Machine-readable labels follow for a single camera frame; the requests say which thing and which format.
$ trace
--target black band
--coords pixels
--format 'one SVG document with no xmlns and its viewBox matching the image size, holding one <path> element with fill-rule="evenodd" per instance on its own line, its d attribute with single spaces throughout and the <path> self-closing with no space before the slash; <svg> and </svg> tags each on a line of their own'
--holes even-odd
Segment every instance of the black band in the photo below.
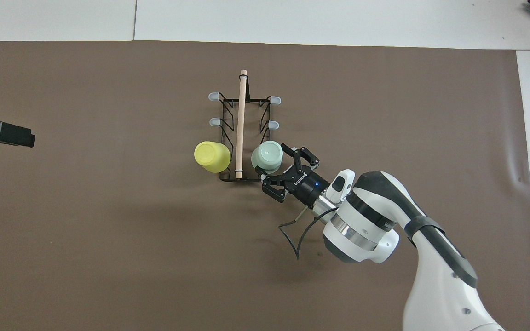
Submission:
<svg viewBox="0 0 530 331">
<path fill-rule="evenodd" d="M 469 261 L 459 253 L 459 250 L 453 248 L 453 243 L 443 239 L 444 234 L 439 234 L 440 230 L 433 226 L 424 226 L 420 231 L 429 243 L 435 247 L 437 253 L 439 253 L 451 270 L 453 270 L 455 275 L 475 289 L 478 285 L 478 275 L 476 275 Z"/>
<path fill-rule="evenodd" d="M 381 171 L 370 171 L 362 174 L 353 187 L 362 188 L 393 201 L 410 218 L 421 215 L 412 201 L 404 196 Z"/>
<path fill-rule="evenodd" d="M 355 208 L 355 210 L 357 210 L 357 212 L 359 212 L 359 214 L 370 220 L 381 230 L 388 232 L 396 225 L 396 222 L 385 218 L 385 216 L 366 204 L 357 193 L 351 191 L 351 193 L 347 195 L 346 200 L 351 206 L 353 206 L 353 208 Z"/>
<path fill-rule="evenodd" d="M 441 231 L 443 234 L 445 233 L 441 226 L 432 218 L 422 215 L 416 216 L 415 218 L 410 220 L 410 222 L 408 222 L 408 224 L 406 224 L 406 226 L 404 227 L 404 232 L 406 232 L 408 240 L 410 240 L 412 245 L 414 245 L 414 242 L 412 241 L 412 236 L 416 233 L 416 231 L 420 230 L 424 226 L 434 226 L 435 228 L 439 229 L 439 231 Z"/>
</svg>

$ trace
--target metal ring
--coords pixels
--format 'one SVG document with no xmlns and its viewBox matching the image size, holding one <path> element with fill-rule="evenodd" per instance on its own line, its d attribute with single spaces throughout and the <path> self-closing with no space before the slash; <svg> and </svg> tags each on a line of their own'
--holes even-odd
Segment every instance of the metal ring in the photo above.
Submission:
<svg viewBox="0 0 530 331">
<path fill-rule="evenodd" d="M 377 246 L 377 243 L 374 243 L 373 241 L 370 241 L 370 239 L 363 237 L 361 234 L 359 234 L 359 232 L 355 231 L 355 229 L 351 228 L 351 226 L 345 223 L 345 221 L 340 218 L 339 214 L 335 214 L 333 218 L 330 219 L 330 222 L 339 232 L 341 232 L 342 235 L 345 236 L 345 238 L 349 239 L 349 241 L 361 247 L 362 249 L 372 251 Z"/>
</svg>

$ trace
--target black cable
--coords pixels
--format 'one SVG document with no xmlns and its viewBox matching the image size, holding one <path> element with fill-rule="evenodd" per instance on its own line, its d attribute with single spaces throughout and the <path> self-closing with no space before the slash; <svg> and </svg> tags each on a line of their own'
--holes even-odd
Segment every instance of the black cable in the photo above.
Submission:
<svg viewBox="0 0 530 331">
<path fill-rule="evenodd" d="M 301 237 L 300 237 L 300 241 L 298 241 L 298 247 L 296 249 L 296 246 L 294 245 L 292 239 L 290 239 L 290 237 L 288 236 L 288 234 L 286 233 L 286 231 L 284 231 L 282 228 L 284 226 L 288 226 L 288 225 L 292 225 L 296 222 L 296 220 L 298 218 L 300 218 L 301 214 L 303 213 L 303 211 L 300 213 L 300 215 L 298 215 L 298 217 L 296 218 L 296 220 L 292 220 L 291 222 L 287 222 L 287 223 L 284 223 L 284 224 L 280 224 L 277 228 L 282 232 L 282 234 L 286 237 L 286 239 L 288 239 L 288 241 L 290 242 L 290 245 L 292 246 L 292 249 L 294 250 L 294 254 L 296 254 L 296 260 L 299 260 L 300 259 L 300 247 L 301 247 L 301 243 L 305 237 L 305 234 L 308 232 L 308 230 L 310 230 L 310 228 L 312 228 L 312 226 L 318 222 L 318 220 L 320 220 L 320 218 L 322 218 L 324 215 L 328 214 L 329 212 L 331 211 L 335 211 L 337 210 L 337 208 L 333 208 L 333 209 L 329 209 L 325 212 L 323 212 L 322 214 L 316 216 L 314 218 L 314 220 L 305 228 L 304 232 L 302 233 Z"/>
</svg>

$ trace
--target yellow cup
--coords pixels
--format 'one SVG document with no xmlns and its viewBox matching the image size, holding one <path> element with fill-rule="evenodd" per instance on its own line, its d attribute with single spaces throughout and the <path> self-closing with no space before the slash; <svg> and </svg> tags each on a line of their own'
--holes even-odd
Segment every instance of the yellow cup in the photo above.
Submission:
<svg viewBox="0 0 530 331">
<path fill-rule="evenodd" d="M 230 164 L 230 151 L 220 143 L 202 141 L 193 152 L 196 162 L 209 172 L 224 171 Z"/>
</svg>

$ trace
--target mint green cup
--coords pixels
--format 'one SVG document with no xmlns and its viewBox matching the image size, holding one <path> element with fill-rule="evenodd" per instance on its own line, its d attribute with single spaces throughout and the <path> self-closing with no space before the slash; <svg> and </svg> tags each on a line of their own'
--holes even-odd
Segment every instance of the mint green cup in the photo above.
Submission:
<svg viewBox="0 0 530 331">
<path fill-rule="evenodd" d="M 282 165 L 283 151 L 280 144 L 269 140 L 259 145 L 251 155 L 253 168 L 259 166 L 268 174 L 276 172 Z"/>
</svg>

